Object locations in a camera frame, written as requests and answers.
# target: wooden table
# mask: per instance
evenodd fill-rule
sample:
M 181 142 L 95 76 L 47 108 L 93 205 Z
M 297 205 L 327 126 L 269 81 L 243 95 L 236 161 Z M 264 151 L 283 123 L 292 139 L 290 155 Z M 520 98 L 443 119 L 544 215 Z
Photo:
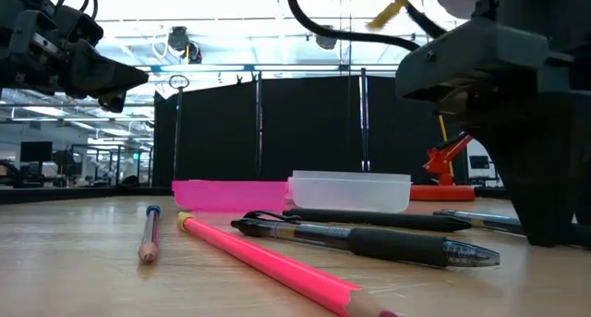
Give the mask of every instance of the wooden table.
M 146 207 L 163 207 L 157 265 L 139 266 Z M 513 214 L 506 201 L 413 203 Z M 322 307 L 176 229 L 172 198 L 134 197 L 0 206 L 2 317 L 332 316 Z M 203 214 L 228 231 L 238 214 Z M 591 252 L 531 247 L 471 229 L 450 237 L 501 253 L 501 266 L 440 270 L 291 242 L 261 245 L 355 282 L 400 316 L 591 315 Z

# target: pen clip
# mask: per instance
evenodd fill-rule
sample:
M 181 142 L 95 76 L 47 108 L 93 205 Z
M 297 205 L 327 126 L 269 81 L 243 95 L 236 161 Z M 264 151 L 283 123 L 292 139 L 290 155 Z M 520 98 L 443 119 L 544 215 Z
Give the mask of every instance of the pen clip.
M 275 219 L 279 219 L 281 221 L 285 221 L 286 223 L 291 223 L 291 224 L 297 224 L 302 220 L 302 218 L 299 215 L 285 216 L 282 214 L 277 214 L 277 213 L 273 213 L 273 212 L 269 212 L 269 211 L 250 211 L 250 212 L 244 214 L 243 218 L 260 219 L 261 215 L 268 215 L 268 216 L 274 217 Z

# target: white ceiling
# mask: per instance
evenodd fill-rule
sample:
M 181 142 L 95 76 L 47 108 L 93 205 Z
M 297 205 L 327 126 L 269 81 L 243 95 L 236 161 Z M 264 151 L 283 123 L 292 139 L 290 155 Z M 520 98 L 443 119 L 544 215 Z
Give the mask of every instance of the white ceiling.
M 367 32 L 366 24 L 393 0 L 298 0 L 303 10 L 322 25 L 332 25 L 337 30 Z M 462 23 L 450 16 L 436 0 L 410 0 L 418 9 L 442 27 L 450 29 Z M 66 0 L 69 6 L 81 6 L 82 0 Z M 92 10 L 92 2 L 87 13 Z M 164 50 L 166 34 L 173 26 L 186 26 L 192 41 L 199 45 L 203 65 L 212 71 L 191 72 L 187 77 L 191 89 L 215 87 L 236 83 L 236 76 L 250 80 L 250 72 L 216 72 L 219 65 L 299 65 L 285 71 L 264 72 L 263 78 L 298 78 L 343 74 L 335 66 L 353 66 L 359 70 L 366 66 L 369 74 L 393 75 L 392 71 L 406 54 L 404 49 L 378 43 L 338 43 L 334 50 L 320 49 L 313 37 L 290 12 L 286 0 L 99 0 L 98 23 L 104 29 L 104 38 L 97 45 L 98 51 L 119 62 L 133 66 L 170 66 L 185 64 L 171 53 L 159 58 Z M 417 43 L 425 43 L 424 32 L 404 13 L 391 21 L 380 33 L 399 35 Z M 325 70 L 315 71 L 304 66 L 324 65 Z M 151 103 L 155 90 L 165 94 L 173 91 L 167 80 L 172 73 L 151 75 L 151 82 L 128 93 L 127 102 L 136 105 Z M 31 93 L 14 93 L 3 97 L 7 103 L 20 104 L 82 104 L 94 101 L 73 101 L 65 96 L 53 99 L 33 96 Z M 68 115 L 106 117 L 96 108 L 74 107 Z M 35 113 L 18 111 L 19 115 Z M 153 117 L 153 108 L 129 106 L 120 117 Z

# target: pink pencil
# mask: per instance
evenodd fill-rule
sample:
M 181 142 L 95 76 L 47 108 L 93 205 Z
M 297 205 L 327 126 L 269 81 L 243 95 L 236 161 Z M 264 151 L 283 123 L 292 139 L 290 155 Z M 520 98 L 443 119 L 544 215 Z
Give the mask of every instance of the pink pencil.
M 233 255 L 339 316 L 396 317 L 360 286 L 237 238 L 196 220 L 189 213 L 179 213 L 177 225 L 178 229 Z

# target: pen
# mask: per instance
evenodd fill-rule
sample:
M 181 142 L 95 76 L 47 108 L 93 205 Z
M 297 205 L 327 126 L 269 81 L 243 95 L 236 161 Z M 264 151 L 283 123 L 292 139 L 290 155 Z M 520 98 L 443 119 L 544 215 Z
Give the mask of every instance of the pen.
M 179 213 L 178 229 L 199 237 L 343 317 L 396 317 L 362 287 L 294 261 L 255 243 Z
M 153 262 L 158 257 L 158 220 L 160 207 L 152 205 L 146 210 L 146 228 L 139 246 L 138 256 L 142 262 Z
M 272 213 L 250 212 L 232 227 L 252 237 L 279 238 L 395 262 L 416 262 L 446 267 L 499 265 L 498 252 L 444 237 L 400 233 L 385 229 L 342 228 L 301 224 L 297 216 L 276 217 L 283 221 L 264 220 L 257 216 Z
M 508 233 L 525 235 L 519 219 L 510 216 L 473 213 L 456 210 L 441 210 L 433 212 L 437 216 L 452 216 L 458 220 L 464 220 L 473 227 L 480 227 L 492 230 L 500 230 Z
M 465 220 L 456 219 L 452 216 L 422 214 L 293 208 L 291 210 L 283 211 L 283 215 L 297 215 L 304 221 L 322 223 L 367 224 L 447 233 L 472 227 Z

